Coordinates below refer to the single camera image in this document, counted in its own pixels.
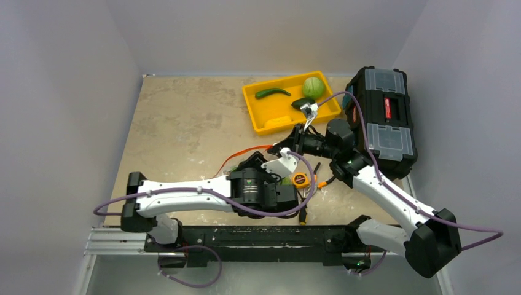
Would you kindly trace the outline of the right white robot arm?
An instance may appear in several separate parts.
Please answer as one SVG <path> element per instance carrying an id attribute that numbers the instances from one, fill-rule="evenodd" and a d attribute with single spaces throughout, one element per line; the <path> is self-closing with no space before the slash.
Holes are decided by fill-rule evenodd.
<path id="1" fill-rule="evenodd" d="M 449 225 L 456 221 L 455 215 L 447 209 L 436 211 L 406 194 L 375 169 L 376 164 L 359 151 L 356 141 L 348 122 L 333 119 L 324 135 L 297 124 L 287 138 L 267 152 L 282 155 L 290 150 L 330 159 L 337 180 L 370 198 L 399 224 L 393 227 L 367 219 L 345 233 L 347 246 L 353 250 L 377 246 L 405 257 L 422 277 L 433 277 L 462 252 L 459 231 Z"/>

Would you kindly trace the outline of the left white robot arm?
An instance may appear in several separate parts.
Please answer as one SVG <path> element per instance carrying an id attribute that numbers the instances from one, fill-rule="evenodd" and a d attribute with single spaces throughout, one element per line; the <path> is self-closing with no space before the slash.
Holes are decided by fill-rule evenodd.
<path id="1" fill-rule="evenodd" d="M 176 251 L 183 243 L 181 222 L 171 219 L 169 213 L 211 210 L 249 218 L 286 217 L 298 210 L 299 198 L 295 186 L 280 181 L 298 163 L 284 148 L 276 160 L 201 181 L 161 183 L 132 172 L 127 181 L 130 199 L 122 208 L 120 227 L 126 232 L 147 233 L 167 251 Z"/>

